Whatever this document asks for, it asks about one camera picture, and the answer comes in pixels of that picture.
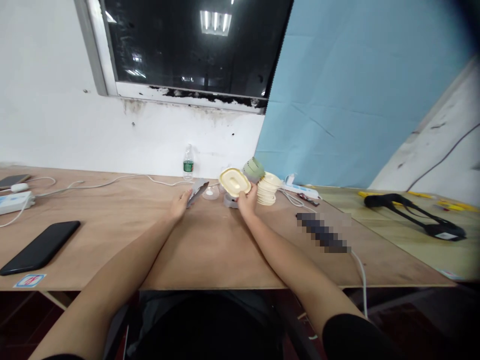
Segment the green bottle label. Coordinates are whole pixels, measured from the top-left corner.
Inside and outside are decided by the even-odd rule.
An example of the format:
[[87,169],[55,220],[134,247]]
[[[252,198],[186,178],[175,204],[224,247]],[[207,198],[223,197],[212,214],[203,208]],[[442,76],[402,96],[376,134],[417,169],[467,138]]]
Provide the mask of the green bottle label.
[[191,173],[194,170],[194,162],[192,160],[185,160],[183,162],[183,171]]

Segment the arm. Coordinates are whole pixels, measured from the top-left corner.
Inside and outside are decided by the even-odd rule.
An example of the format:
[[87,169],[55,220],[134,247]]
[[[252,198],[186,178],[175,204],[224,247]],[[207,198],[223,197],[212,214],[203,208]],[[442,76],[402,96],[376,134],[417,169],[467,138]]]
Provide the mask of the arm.
[[101,359],[110,322],[142,285],[157,255],[187,207],[191,190],[176,196],[170,211],[110,259],[62,314],[30,360],[73,354]]
[[280,279],[296,294],[318,337],[326,322],[337,314],[363,317],[350,299],[298,247],[291,244],[255,213],[257,186],[248,195],[241,193],[238,208],[263,256]]

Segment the black shirt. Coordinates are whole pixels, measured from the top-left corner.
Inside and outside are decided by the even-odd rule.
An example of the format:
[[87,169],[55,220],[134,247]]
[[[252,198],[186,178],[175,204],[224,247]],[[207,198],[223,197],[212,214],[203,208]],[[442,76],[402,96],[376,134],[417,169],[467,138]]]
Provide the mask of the black shirt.
[[[367,320],[340,314],[327,321],[328,360],[401,359],[392,342]],[[282,359],[277,334],[222,296],[189,298],[167,312],[139,344],[135,359]],[[56,355],[49,360],[80,360]]]

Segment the window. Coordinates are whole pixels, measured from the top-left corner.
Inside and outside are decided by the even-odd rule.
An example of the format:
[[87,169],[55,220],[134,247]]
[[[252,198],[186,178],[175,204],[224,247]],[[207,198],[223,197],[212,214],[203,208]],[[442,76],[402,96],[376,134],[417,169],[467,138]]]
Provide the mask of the window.
[[102,95],[261,113],[292,2],[75,0],[75,5]]

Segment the plastic water bottle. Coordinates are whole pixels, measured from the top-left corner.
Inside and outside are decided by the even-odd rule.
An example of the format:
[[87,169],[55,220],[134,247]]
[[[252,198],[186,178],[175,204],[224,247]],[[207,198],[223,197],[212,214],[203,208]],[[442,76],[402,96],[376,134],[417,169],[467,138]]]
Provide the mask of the plastic water bottle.
[[188,144],[183,157],[183,179],[190,181],[194,178],[194,154],[192,144]]

